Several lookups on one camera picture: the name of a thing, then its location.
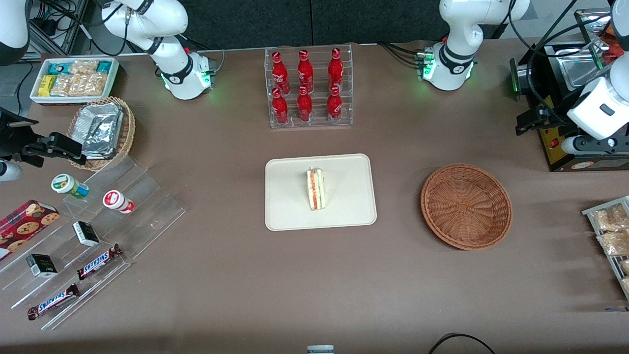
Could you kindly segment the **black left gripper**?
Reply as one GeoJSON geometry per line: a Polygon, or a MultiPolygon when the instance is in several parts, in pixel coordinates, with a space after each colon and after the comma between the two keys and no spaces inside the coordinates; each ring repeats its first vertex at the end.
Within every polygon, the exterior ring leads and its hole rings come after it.
{"type": "Polygon", "coordinates": [[[531,130],[543,130],[555,127],[570,127],[571,121],[566,115],[558,114],[551,106],[539,104],[516,117],[516,135],[526,134],[531,130]]]}

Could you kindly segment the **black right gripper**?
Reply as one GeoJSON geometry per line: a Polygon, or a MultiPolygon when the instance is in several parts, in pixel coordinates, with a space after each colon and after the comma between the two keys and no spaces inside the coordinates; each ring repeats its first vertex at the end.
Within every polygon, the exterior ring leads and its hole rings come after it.
{"type": "Polygon", "coordinates": [[[87,157],[83,154],[83,144],[78,143],[58,132],[52,132],[49,139],[38,139],[31,128],[38,124],[35,119],[28,119],[13,114],[6,109],[0,110],[0,156],[10,160],[14,154],[22,152],[22,162],[42,168],[44,157],[67,159],[84,166],[87,157]]]}

